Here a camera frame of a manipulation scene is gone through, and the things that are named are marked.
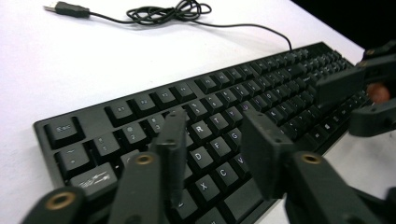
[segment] white table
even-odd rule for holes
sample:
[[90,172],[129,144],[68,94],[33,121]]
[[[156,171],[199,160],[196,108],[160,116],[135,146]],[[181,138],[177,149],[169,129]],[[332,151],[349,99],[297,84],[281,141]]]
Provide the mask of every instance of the white table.
[[[202,21],[269,26],[294,48],[324,41],[353,63],[363,49],[288,0],[212,1]],[[98,18],[75,19],[43,9],[46,1],[0,2],[0,223],[20,223],[53,189],[33,123],[164,83],[288,49],[257,28],[214,29],[171,22],[140,28]],[[177,1],[71,0],[118,19],[133,7]],[[384,197],[396,186],[396,133],[346,135],[326,155],[347,183]],[[263,223],[288,223],[283,204]]]

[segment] usb connector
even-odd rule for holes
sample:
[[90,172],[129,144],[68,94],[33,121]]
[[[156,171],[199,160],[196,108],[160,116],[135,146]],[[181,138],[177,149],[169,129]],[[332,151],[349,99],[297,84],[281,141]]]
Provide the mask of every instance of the usb connector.
[[91,15],[90,9],[86,7],[71,5],[66,2],[54,2],[44,6],[47,11],[76,18],[88,18]]

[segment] keyboard cable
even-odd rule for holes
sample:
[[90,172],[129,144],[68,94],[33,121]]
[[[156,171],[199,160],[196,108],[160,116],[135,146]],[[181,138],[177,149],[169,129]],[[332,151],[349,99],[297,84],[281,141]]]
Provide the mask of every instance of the keyboard cable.
[[55,12],[57,14],[76,18],[89,18],[90,16],[96,16],[105,20],[114,21],[121,24],[136,23],[139,25],[153,26],[161,25],[171,20],[176,20],[184,22],[194,22],[203,26],[210,26],[216,28],[231,28],[242,26],[257,27],[283,37],[288,42],[289,50],[292,51],[291,43],[285,35],[282,35],[280,32],[263,25],[254,23],[216,25],[198,21],[201,15],[209,14],[212,11],[212,8],[208,4],[198,3],[195,0],[181,0],[175,7],[139,7],[130,9],[126,12],[126,15],[131,18],[130,21],[119,21],[96,12],[91,12],[89,8],[71,5],[66,2],[54,2],[49,6],[44,6],[44,9],[46,9],[47,11]]

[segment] keyboard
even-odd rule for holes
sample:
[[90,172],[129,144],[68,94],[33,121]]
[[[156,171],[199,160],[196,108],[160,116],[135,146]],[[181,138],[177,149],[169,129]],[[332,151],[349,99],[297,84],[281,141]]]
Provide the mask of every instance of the keyboard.
[[106,223],[128,160],[147,151],[164,118],[187,111],[182,201],[169,223],[253,223],[276,202],[262,199],[244,158],[244,111],[268,116],[298,148],[323,154],[347,130],[364,90],[326,108],[315,83],[353,65],[319,42],[235,64],[99,105],[37,121],[35,133],[55,188],[85,190],[88,223]]

